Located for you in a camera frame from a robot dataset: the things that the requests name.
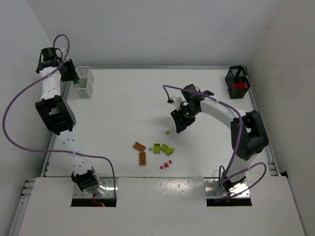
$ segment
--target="red wire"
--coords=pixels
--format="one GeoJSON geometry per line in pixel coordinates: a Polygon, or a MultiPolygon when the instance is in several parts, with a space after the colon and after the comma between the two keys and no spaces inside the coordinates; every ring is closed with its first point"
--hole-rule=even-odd
{"type": "Polygon", "coordinates": [[[104,203],[98,203],[96,200],[95,200],[95,195],[93,195],[93,202],[98,205],[99,207],[104,207],[105,204],[104,203]]]}
{"type": "Polygon", "coordinates": [[[93,202],[100,207],[100,205],[95,201],[95,195],[93,195],[93,202]]]}

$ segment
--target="white basket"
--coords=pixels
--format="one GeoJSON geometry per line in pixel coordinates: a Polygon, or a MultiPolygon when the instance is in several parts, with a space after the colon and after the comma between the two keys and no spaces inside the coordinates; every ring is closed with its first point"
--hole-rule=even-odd
{"type": "Polygon", "coordinates": [[[73,84],[73,89],[81,98],[92,98],[94,77],[89,66],[78,66],[75,68],[79,76],[79,83],[73,84]]]}

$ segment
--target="orange lego brick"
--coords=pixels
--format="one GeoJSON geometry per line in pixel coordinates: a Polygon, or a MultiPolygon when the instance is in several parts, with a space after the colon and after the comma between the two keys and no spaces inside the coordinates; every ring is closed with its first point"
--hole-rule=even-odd
{"type": "Polygon", "coordinates": [[[145,146],[139,144],[138,142],[135,142],[134,145],[133,145],[133,147],[134,147],[135,149],[137,149],[139,152],[144,152],[144,150],[146,149],[145,146]]]}
{"type": "Polygon", "coordinates": [[[139,164],[140,164],[140,166],[145,166],[145,165],[147,165],[146,153],[145,153],[145,152],[139,153],[139,164]]]}

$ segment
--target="rectangular cutout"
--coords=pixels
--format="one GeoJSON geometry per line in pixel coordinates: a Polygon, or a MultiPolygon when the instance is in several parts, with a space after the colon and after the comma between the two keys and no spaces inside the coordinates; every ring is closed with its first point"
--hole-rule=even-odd
{"type": "MultiPolygon", "coordinates": [[[[100,177],[100,182],[105,189],[101,197],[96,197],[97,203],[103,203],[105,207],[116,207],[117,198],[114,196],[114,183],[111,177],[100,177]]],[[[115,179],[116,194],[118,193],[118,178],[115,179]]],[[[72,207],[100,207],[93,201],[93,195],[88,192],[82,192],[77,185],[74,186],[72,195],[72,207]]]]}

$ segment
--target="cable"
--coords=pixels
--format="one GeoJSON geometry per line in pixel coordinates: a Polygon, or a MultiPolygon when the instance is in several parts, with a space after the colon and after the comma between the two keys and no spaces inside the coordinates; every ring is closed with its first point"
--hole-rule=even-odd
{"type": "MultiPolygon", "coordinates": [[[[206,94],[200,93],[200,92],[196,92],[196,91],[192,91],[192,90],[188,90],[188,89],[184,89],[184,88],[178,88],[178,87],[174,87],[174,86],[170,86],[170,85],[163,85],[163,89],[164,89],[165,92],[166,92],[166,95],[167,95],[168,100],[170,100],[170,97],[169,97],[169,94],[168,94],[166,88],[181,90],[181,91],[184,91],[184,92],[195,93],[195,94],[198,94],[198,95],[207,97],[207,98],[209,98],[209,99],[211,99],[211,100],[217,102],[217,100],[216,100],[215,98],[213,98],[213,97],[211,97],[211,96],[208,96],[208,95],[206,95],[206,94]]],[[[230,105],[228,105],[227,103],[222,102],[222,101],[219,101],[219,103],[222,104],[222,105],[224,105],[224,106],[226,106],[226,107],[228,107],[228,108],[230,108],[231,110],[233,110],[233,111],[237,114],[237,116],[238,116],[238,118],[239,118],[239,121],[240,121],[240,125],[239,125],[239,129],[238,129],[238,134],[237,134],[237,139],[236,139],[236,143],[235,143],[235,148],[234,148],[234,150],[233,150],[233,154],[232,154],[231,159],[230,159],[230,161],[229,161],[229,163],[228,163],[228,165],[227,165],[227,167],[226,167],[226,171],[223,173],[222,178],[221,178],[221,180],[220,180],[221,183],[224,183],[224,182],[228,181],[228,179],[226,179],[225,177],[226,177],[228,171],[230,170],[230,168],[231,168],[231,166],[232,166],[232,163],[233,163],[233,161],[234,161],[234,159],[235,159],[235,156],[236,156],[236,152],[237,152],[238,147],[239,147],[239,145],[240,145],[240,140],[241,140],[241,135],[242,135],[242,129],[243,129],[243,120],[242,120],[241,114],[240,114],[234,107],[232,107],[232,106],[230,106],[230,105]]]]}
{"type": "Polygon", "coordinates": [[[184,103],[188,103],[187,101],[183,101],[179,106],[181,107],[184,103]]]}
{"type": "Polygon", "coordinates": [[[197,86],[195,86],[195,88],[199,90],[198,92],[201,92],[200,88],[198,88],[197,86]]]}
{"type": "MultiPolygon", "coordinates": [[[[61,61],[61,63],[58,65],[58,67],[53,70],[52,72],[50,72],[49,74],[45,75],[44,77],[36,80],[35,82],[31,83],[30,85],[26,86],[24,89],[22,89],[17,95],[15,95],[15,97],[10,101],[9,105],[7,106],[7,108],[5,109],[4,111],[4,114],[3,114],[3,118],[2,118],[2,129],[3,129],[3,133],[5,135],[5,137],[9,140],[10,143],[12,143],[14,146],[22,149],[22,150],[25,150],[25,151],[31,151],[31,152],[42,152],[42,153],[48,153],[48,152],[63,152],[63,153],[70,153],[72,154],[73,152],[72,151],[66,151],[66,150],[43,150],[43,149],[32,149],[32,148],[27,148],[27,147],[24,147],[24,146],[21,146],[19,144],[17,144],[16,142],[14,142],[10,136],[8,135],[7,131],[6,131],[6,127],[5,127],[5,120],[6,120],[6,117],[8,115],[8,112],[12,106],[12,104],[15,102],[15,100],[23,93],[25,92],[26,90],[28,90],[30,87],[36,85],[37,83],[43,81],[44,79],[48,78],[51,74],[54,74],[56,71],[58,71],[63,63],[65,62],[65,60],[67,59],[68,57],[68,54],[69,54],[69,51],[70,51],[70,41],[69,41],[69,38],[65,35],[65,34],[59,34],[57,35],[57,37],[54,39],[54,43],[53,43],[53,47],[55,47],[55,43],[56,43],[56,40],[63,36],[66,40],[67,40],[67,52],[65,53],[65,56],[63,58],[63,60],[61,61]]],[[[115,195],[115,198],[117,197],[116,195],[116,181],[115,181],[115,172],[114,172],[114,167],[113,167],[113,164],[112,162],[106,158],[106,157],[103,157],[103,156],[94,156],[94,155],[87,155],[87,154],[82,154],[82,153],[76,153],[77,155],[79,156],[84,156],[84,157],[90,157],[90,158],[98,158],[98,159],[104,159],[106,161],[108,161],[108,163],[110,164],[110,167],[112,169],[112,173],[113,173],[113,181],[114,181],[114,195],[115,195]]]]}
{"type": "Polygon", "coordinates": [[[242,193],[246,192],[247,190],[250,190],[250,189],[253,188],[256,184],[258,184],[258,183],[262,180],[262,178],[264,178],[264,176],[265,176],[265,174],[266,174],[266,172],[267,172],[267,166],[266,166],[266,164],[263,163],[263,162],[257,162],[257,163],[255,163],[255,164],[253,164],[252,166],[250,166],[248,169],[245,169],[245,170],[242,170],[242,171],[240,171],[240,172],[237,172],[237,173],[231,175],[229,178],[227,178],[227,180],[229,180],[230,178],[233,178],[233,177],[236,176],[236,175],[239,175],[239,174],[241,174],[241,173],[243,173],[243,172],[246,172],[246,171],[248,171],[248,170],[250,170],[250,169],[252,169],[252,168],[254,168],[255,166],[258,166],[258,165],[263,165],[263,166],[264,166],[264,172],[263,172],[263,174],[261,175],[261,177],[260,177],[255,183],[253,183],[253,184],[252,184],[251,186],[249,186],[247,189],[245,189],[245,190],[243,190],[243,191],[241,191],[241,192],[239,192],[239,193],[236,193],[236,194],[234,194],[234,195],[232,195],[232,196],[229,196],[229,197],[220,198],[220,199],[218,199],[217,201],[232,199],[232,198],[234,198],[234,197],[236,197],[236,196],[238,196],[238,195],[241,195],[242,193]]]}
{"type": "Polygon", "coordinates": [[[55,48],[55,50],[58,50],[61,53],[61,60],[63,59],[63,52],[60,50],[60,48],[55,48]]]}
{"type": "Polygon", "coordinates": [[[93,203],[95,203],[96,205],[100,207],[100,205],[95,201],[95,195],[93,195],[93,203]]]}
{"type": "Polygon", "coordinates": [[[95,204],[98,205],[99,207],[104,207],[105,204],[104,204],[104,203],[98,203],[98,202],[95,200],[95,197],[96,197],[96,195],[93,195],[93,203],[95,203],[95,204]]]}
{"type": "Polygon", "coordinates": [[[226,191],[225,188],[222,187],[221,183],[220,183],[220,180],[221,180],[221,168],[223,169],[223,173],[225,172],[225,168],[224,166],[220,166],[219,167],[219,186],[222,190],[226,191]]]}

